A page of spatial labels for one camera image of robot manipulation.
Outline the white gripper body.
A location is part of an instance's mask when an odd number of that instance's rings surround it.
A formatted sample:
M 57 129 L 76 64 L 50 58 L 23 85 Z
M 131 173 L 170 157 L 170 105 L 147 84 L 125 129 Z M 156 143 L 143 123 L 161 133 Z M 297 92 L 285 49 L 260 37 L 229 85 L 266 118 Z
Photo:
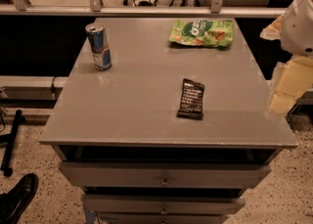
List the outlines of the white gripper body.
M 281 46 L 293 54 L 313 56 L 313 0 L 293 0 L 281 24 Z

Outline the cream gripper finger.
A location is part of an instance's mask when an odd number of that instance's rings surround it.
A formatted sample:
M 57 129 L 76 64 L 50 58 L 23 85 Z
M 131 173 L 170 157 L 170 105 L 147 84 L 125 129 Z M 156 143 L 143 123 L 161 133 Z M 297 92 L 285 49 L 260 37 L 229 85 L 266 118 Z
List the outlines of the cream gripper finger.
M 278 16 L 269 25 L 262 29 L 260 37 L 265 40 L 281 39 L 281 24 L 283 16 Z
M 312 84 L 312 58 L 292 56 L 286 64 L 278 63 L 272 74 L 268 110 L 287 114 Z

